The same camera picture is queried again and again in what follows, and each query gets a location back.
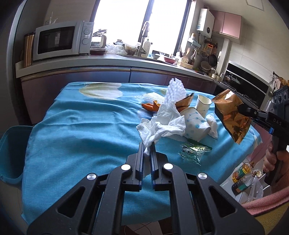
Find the red bowl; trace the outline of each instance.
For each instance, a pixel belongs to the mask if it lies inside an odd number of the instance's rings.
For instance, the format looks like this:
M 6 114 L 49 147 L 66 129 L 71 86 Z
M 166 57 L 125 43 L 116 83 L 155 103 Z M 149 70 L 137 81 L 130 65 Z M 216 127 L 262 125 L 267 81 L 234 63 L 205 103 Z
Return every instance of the red bowl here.
M 165 62 L 170 63 L 170 64 L 173 64 L 176 62 L 176 60 L 168 58 L 168 57 L 164 57 L 164 60 L 165 60 Z

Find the white water heater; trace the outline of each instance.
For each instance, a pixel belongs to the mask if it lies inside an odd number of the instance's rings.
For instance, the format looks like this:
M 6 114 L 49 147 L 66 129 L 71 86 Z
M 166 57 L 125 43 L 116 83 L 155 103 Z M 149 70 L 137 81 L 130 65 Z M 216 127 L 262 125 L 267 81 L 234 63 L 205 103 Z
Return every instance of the white water heater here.
M 201 9 L 197 30 L 205 37 L 211 38 L 215 17 L 209 9 Z

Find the person's hand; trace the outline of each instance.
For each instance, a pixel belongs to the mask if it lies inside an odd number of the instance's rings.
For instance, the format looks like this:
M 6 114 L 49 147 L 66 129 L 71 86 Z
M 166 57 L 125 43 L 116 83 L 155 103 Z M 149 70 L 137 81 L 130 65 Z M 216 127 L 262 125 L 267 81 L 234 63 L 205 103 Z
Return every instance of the person's hand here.
M 282 177 L 289 169 L 289 153 L 286 150 L 278 151 L 277 158 L 276 158 L 276 155 L 272 153 L 272 151 L 273 151 L 273 144 L 272 142 L 270 142 L 270 144 L 268 144 L 268 149 L 266 150 L 263 171 L 267 173 L 269 171 L 274 170 L 275 163 L 278 158 L 280 161 L 283 161 L 283 165 L 281 167 L 280 175 L 279 175 L 279 177 Z

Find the sink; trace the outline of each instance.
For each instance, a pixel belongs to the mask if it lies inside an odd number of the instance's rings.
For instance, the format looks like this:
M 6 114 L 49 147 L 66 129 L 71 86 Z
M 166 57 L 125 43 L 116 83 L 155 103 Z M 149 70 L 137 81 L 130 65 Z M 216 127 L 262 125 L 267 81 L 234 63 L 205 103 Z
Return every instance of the sink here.
M 153 58 L 146 58 L 146 57 L 140 57 L 140 56 L 123 56 L 123 57 L 137 59 L 137 60 L 148 60 L 148 61 L 163 63 L 163 64 L 167 64 L 167 65 L 172 65 L 172 64 L 164 62 L 162 60 L 155 60 Z

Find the microwave knob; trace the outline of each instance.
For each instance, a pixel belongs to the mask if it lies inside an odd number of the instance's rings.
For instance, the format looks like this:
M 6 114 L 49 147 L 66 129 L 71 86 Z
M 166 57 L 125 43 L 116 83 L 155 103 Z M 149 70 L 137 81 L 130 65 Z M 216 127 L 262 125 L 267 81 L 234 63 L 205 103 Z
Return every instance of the microwave knob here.
M 82 40 L 82 44 L 83 44 L 83 45 L 88 44 L 88 38 L 83 39 L 83 40 Z
M 91 30 L 90 30 L 90 29 L 86 29 L 86 30 L 84 31 L 84 34 L 85 34 L 85 35 L 89 35 L 89 34 L 90 34 L 90 32 L 91 32 Z

